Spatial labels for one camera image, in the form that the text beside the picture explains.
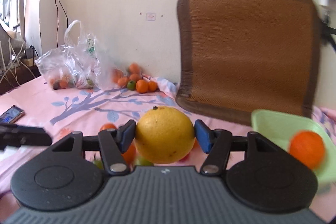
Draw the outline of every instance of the smartphone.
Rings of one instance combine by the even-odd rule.
[[[10,109],[6,110],[5,113],[3,113],[0,116],[0,122],[15,123],[18,119],[20,119],[24,115],[25,112],[21,108],[17,106],[12,106]]]

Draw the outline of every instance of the yellow citrus fruit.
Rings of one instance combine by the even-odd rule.
[[[173,107],[154,107],[140,118],[136,126],[137,151],[156,164],[179,161],[191,151],[194,142],[191,120]]]

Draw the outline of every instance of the green fruit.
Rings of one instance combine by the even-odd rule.
[[[99,169],[104,170],[104,165],[101,160],[93,160],[93,164],[96,165]]]
[[[127,83],[127,88],[129,90],[135,90],[135,85],[136,85],[136,82],[131,80]]]
[[[137,158],[134,161],[134,165],[140,165],[140,166],[154,166],[154,164],[148,160],[146,160],[144,157],[138,155]]]

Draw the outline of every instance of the black cable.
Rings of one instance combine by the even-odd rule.
[[[64,12],[64,14],[65,14],[65,16],[66,16],[66,18],[67,18],[67,27],[68,27],[68,26],[69,26],[69,19],[68,19],[68,15],[67,15],[67,13],[65,12],[65,9],[64,9],[64,7],[63,7],[63,5],[62,5],[61,1],[60,1],[60,0],[58,0],[58,2],[60,3],[60,5],[61,5],[61,7],[62,7],[62,9],[63,9],[63,12]],[[57,6],[57,0],[55,0],[55,5],[56,5],[56,9],[57,9],[57,30],[56,30],[56,45],[57,45],[57,47],[58,47],[58,28],[59,28],[59,20],[58,20],[58,6]]]

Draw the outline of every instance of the black circular disc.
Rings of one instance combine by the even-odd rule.
[[[79,156],[43,153],[21,166],[11,179],[20,204],[38,211],[60,211],[91,199],[100,189],[100,169]]]
[[[237,163],[226,183],[239,201],[267,213],[308,207],[318,186],[315,174],[285,153],[261,153]]]

